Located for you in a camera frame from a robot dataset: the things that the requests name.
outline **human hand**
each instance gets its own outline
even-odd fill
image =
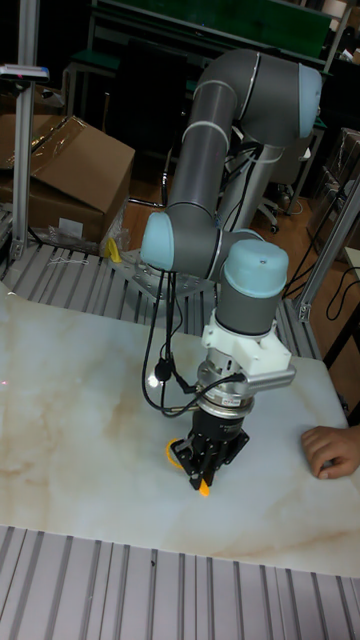
[[[349,476],[360,465],[360,425],[350,429],[316,427],[301,436],[311,471],[320,479]],[[323,468],[332,461],[331,467]]]

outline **metal grating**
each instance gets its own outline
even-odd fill
[[[2,640],[354,640],[360,580],[0,527]]]
[[[106,260],[96,256],[32,244],[21,260],[1,265],[0,279],[14,293],[33,302],[144,325],[151,321],[150,298],[121,272],[109,268]],[[203,290],[181,296],[181,331],[201,336],[216,301],[216,287],[211,288],[205,282]],[[291,301],[281,302],[277,311],[280,340],[296,356],[321,359],[310,325],[296,322],[291,305]],[[177,309],[174,321],[176,324],[179,321]],[[161,305],[157,326],[165,326]]]

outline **yellow object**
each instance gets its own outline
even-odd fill
[[[174,465],[174,467],[176,467],[177,469],[182,469],[184,471],[184,469],[182,468],[181,464],[179,464],[178,462],[175,462],[174,458],[172,457],[172,455],[170,453],[170,447],[176,441],[177,441],[177,438],[173,438],[172,440],[170,440],[170,442],[167,443],[166,449],[165,449],[166,457],[169,460],[169,462],[171,462],[171,464]]]
[[[165,453],[166,453],[166,457],[169,460],[169,462],[171,462],[171,464],[174,465],[174,467],[176,467],[177,469],[182,469],[182,471],[184,471],[183,467],[181,466],[181,464],[179,464],[178,462],[176,462],[174,460],[174,458],[171,455],[170,452],[170,447],[172,444],[174,444],[174,442],[177,441],[177,438],[173,438],[172,440],[170,440],[170,442],[167,443],[166,448],[165,448]],[[199,487],[199,493],[201,493],[202,496],[204,496],[204,498],[207,498],[208,495],[210,494],[210,489],[208,487],[208,485],[206,484],[205,480],[201,480],[201,485]]]
[[[210,489],[209,489],[208,485],[206,484],[205,480],[201,480],[201,485],[199,487],[199,493],[201,493],[201,495],[204,496],[204,498],[207,498],[209,493],[210,493]]]
[[[119,254],[119,250],[116,246],[116,242],[114,240],[114,238],[109,238],[106,246],[105,246],[105,251],[104,251],[104,257],[105,258],[111,258],[111,260],[113,262],[116,262],[116,264],[119,264],[119,262],[122,262],[121,258],[120,258],[120,254]]]

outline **workbench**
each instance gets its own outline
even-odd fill
[[[2,285],[0,637],[360,637],[358,474],[320,482],[300,446],[345,424],[324,365],[295,358],[293,388],[259,394],[250,443],[204,499],[164,454],[191,417],[141,396],[146,296],[101,259],[51,262],[68,253],[33,245],[1,276],[19,295]],[[181,301],[188,333],[212,304],[211,289]],[[174,352],[195,379],[199,338]]]

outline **green panel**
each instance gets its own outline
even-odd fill
[[[319,57],[331,20],[276,0],[128,0],[126,4],[312,58]]]

